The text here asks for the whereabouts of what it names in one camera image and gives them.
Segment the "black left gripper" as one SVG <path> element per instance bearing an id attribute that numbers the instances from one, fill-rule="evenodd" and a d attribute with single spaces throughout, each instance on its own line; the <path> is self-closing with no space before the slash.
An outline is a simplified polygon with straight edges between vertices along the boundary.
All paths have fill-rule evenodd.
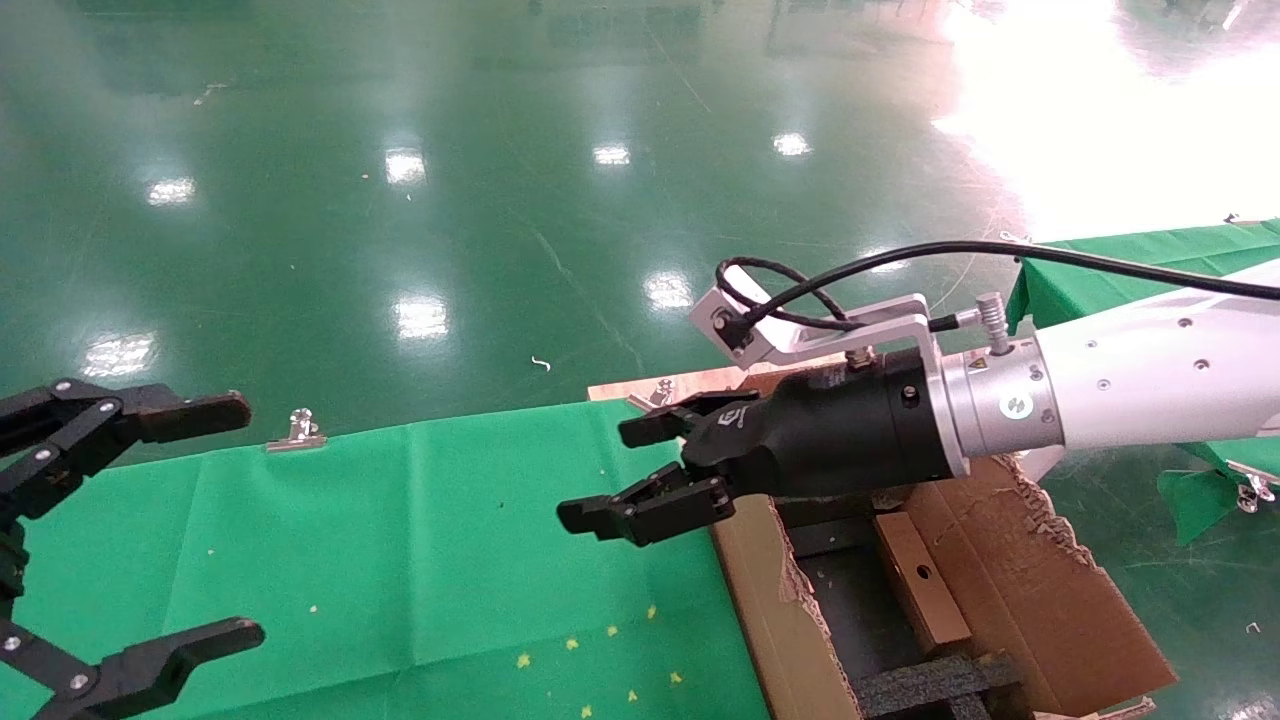
<path id="1" fill-rule="evenodd" d="M 0 600 L 13 612 L 26 593 L 26 529 L 138 443 L 215 436 L 252 419 L 237 391 L 184 398 L 165 384 L 109 389 L 64 378 L 1 402 Z M 157 637 L 88 664 L 4 619 L 1 660 L 51 697 L 35 719 L 129 719 L 173 705 L 201 665 L 260 647 L 265 629 L 247 618 Z"/>

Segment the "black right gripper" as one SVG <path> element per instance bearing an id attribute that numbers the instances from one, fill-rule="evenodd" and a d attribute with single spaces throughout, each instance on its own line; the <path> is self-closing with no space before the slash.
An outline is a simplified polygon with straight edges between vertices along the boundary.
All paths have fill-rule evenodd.
<path id="1" fill-rule="evenodd" d="M 685 439 L 668 462 L 614 493 L 558 503 L 561 525 L 645 547 L 735 514 L 733 496 L 813 498 L 957 477 L 918 348 L 748 375 L 621 421 L 630 448 Z"/>

